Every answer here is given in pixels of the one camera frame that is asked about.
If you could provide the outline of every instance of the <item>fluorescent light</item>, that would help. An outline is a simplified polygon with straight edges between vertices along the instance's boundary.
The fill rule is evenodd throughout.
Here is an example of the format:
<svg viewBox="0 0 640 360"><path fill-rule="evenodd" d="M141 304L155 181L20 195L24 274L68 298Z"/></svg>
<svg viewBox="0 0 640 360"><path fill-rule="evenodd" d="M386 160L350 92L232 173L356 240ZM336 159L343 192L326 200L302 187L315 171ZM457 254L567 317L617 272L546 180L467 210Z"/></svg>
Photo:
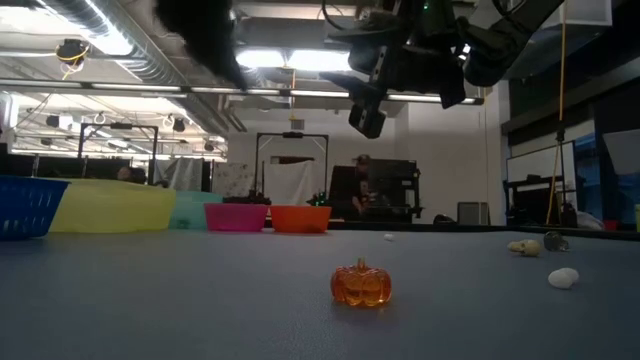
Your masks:
<svg viewBox="0 0 640 360"><path fill-rule="evenodd" d="M244 50L236 55L238 64L250 68L283 67L282 53L277 50Z"/></svg>
<svg viewBox="0 0 640 360"><path fill-rule="evenodd" d="M137 85L137 84L93 84L96 89L134 90L134 91L180 91L179 86L169 85Z"/></svg>
<svg viewBox="0 0 640 360"><path fill-rule="evenodd" d="M291 90L292 96L325 97L348 99L349 93L344 91Z"/></svg>
<svg viewBox="0 0 640 360"><path fill-rule="evenodd" d="M167 94L167 93L140 93L142 97L150 98L172 98L172 99L186 99L187 94Z"/></svg>
<svg viewBox="0 0 640 360"><path fill-rule="evenodd" d="M408 102L440 102L439 96L434 95L398 95L389 94L387 100L390 101L408 101Z"/></svg>
<svg viewBox="0 0 640 360"><path fill-rule="evenodd" d="M77 151L61 151L61 150L39 150L39 149L12 149L12 154L42 154L42 155L66 155L66 156L78 156ZM116 152L104 152L104 151L83 151L82 155L84 156L101 156L101 157L122 157L122 158L131 158L136 160L150 160L152 155L150 154L141 154L141 153L116 153ZM172 158L187 158L187 159L205 159L205 160L215 160L219 162L226 162L226 159L223 159L220 156L214 154L202 154L202 155L156 155L157 160L170 160Z"/></svg>
<svg viewBox="0 0 640 360"><path fill-rule="evenodd" d="M276 89L249 89L247 90L249 95L280 95L280 90Z"/></svg>
<svg viewBox="0 0 640 360"><path fill-rule="evenodd" d="M126 149L129 147L129 143L126 141L122 141L122 140L109 140L107 141L107 144L111 144L113 146L117 146L119 148L123 148Z"/></svg>
<svg viewBox="0 0 640 360"><path fill-rule="evenodd" d="M211 87L192 87L191 91L196 93L212 93L212 94L242 94L242 91L232 88L211 88Z"/></svg>
<svg viewBox="0 0 640 360"><path fill-rule="evenodd" d="M0 79L0 85L7 86L42 86L42 87L58 87L58 88L81 88L82 84L67 81L38 81L24 79Z"/></svg>
<svg viewBox="0 0 640 360"><path fill-rule="evenodd" d="M296 50L287 66L307 71L350 71L349 53L326 50Z"/></svg>
<svg viewBox="0 0 640 360"><path fill-rule="evenodd" d="M192 87L191 91L195 93L212 93L212 94L249 94L249 95L267 95L278 96L280 90L278 89L249 89L246 92L239 89L232 88L210 88L210 87Z"/></svg>
<svg viewBox="0 0 640 360"><path fill-rule="evenodd" d="M138 150L142 150L142 151L146 152L147 154L153 154L153 151L151 151L149 149L146 149L146 148L143 148L142 146L131 144L131 147L134 147L134 148L136 148Z"/></svg>
<svg viewBox="0 0 640 360"><path fill-rule="evenodd" d="M102 136L102 137L106 137L106 138L111 138L113 136L111 136L111 134L107 134L106 132L102 131L102 130L97 130L96 134Z"/></svg>

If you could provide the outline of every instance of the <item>orange pumpkin figurine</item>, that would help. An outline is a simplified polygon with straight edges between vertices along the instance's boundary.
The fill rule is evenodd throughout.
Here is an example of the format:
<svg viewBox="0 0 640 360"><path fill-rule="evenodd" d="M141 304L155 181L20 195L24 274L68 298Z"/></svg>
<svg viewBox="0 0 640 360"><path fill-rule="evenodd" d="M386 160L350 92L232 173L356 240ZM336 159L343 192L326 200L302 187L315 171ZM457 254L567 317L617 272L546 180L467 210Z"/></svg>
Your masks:
<svg viewBox="0 0 640 360"><path fill-rule="evenodd" d="M370 268L364 258L358 264L339 267L331 277L335 301L350 306L379 306L391 299L391 277L384 269Z"/></svg>

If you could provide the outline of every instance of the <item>small toy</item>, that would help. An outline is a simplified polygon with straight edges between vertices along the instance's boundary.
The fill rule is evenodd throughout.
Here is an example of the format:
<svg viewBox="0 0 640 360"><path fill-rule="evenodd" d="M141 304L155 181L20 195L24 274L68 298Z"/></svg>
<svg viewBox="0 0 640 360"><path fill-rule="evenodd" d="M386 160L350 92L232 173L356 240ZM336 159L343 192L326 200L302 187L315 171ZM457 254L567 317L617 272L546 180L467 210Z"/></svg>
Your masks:
<svg viewBox="0 0 640 360"><path fill-rule="evenodd" d="M557 231L544 234L544 248L549 251L568 251L569 242Z"/></svg>
<svg viewBox="0 0 640 360"><path fill-rule="evenodd" d="M580 274L578 274L578 271L576 269L562 268L560 269L560 271L564 271L564 273L571 278L571 282L573 282L574 284L577 283L578 280L580 280Z"/></svg>
<svg viewBox="0 0 640 360"><path fill-rule="evenodd" d="M384 269L370 268L364 258L359 258L355 266L336 269L331 293L335 301L350 306L380 306L391 299L391 277Z"/></svg>
<svg viewBox="0 0 640 360"><path fill-rule="evenodd" d="M522 256L536 257L540 255L542 246L535 240L522 240L509 243L509 251L520 253Z"/></svg>
<svg viewBox="0 0 640 360"><path fill-rule="evenodd" d="M571 286L573 285L571 276L569 276L567 272L562 270L551 272L547 280L549 280L549 284L551 284L551 286L557 289L567 290L571 289Z"/></svg>

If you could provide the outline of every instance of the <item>white egg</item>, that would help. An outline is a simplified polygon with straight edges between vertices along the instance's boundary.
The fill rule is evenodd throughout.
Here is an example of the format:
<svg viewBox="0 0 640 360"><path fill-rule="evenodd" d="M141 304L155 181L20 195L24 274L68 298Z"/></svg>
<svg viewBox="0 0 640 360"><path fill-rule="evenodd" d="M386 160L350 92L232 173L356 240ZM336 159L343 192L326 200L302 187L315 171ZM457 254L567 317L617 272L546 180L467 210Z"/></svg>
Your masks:
<svg viewBox="0 0 640 360"><path fill-rule="evenodd" d="M565 274L569 275L569 277L571 278L571 281L574 284L578 282L578 279L580 279L580 274L578 274L578 272L575 269L562 268L562 269L560 269L560 271L564 271Z"/></svg>
<svg viewBox="0 0 640 360"><path fill-rule="evenodd" d="M558 289L570 289L571 285L573 285L571 277L569 277L569 275L562 270L553 271L551 274L549 274L548 280L551 286Z"/></svg>

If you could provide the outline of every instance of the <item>ceiling pipe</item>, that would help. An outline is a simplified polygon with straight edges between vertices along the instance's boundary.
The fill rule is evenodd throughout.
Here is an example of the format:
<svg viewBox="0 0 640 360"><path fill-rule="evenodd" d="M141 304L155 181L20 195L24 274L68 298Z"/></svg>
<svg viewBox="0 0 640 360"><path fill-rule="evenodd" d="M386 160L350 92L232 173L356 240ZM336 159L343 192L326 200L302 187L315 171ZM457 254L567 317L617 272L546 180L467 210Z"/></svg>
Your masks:
<svg viewBox="0 0 640 360"><path fill-rule="evenodd" d="M117 61L120 66L143 82L187 84L184 76L117 1L36 1L52 14L78 26L92 45L101 51L109 55L126 55L143 59ZM192 113L194 120L203 130L219 134L229 131L229 126L220 114L202 101L198 95L190 94L185 99L170 99L170 101Z"/></svg>
<svg viewBox="0 0 640 360"><path fill-rule="evenodd" d="M218 111L227 118L227 121L233 125L239 132L247 132L247 128L242 121L238 119L233 110L229 106L229 97L227 95L218 97Z"/></svg>

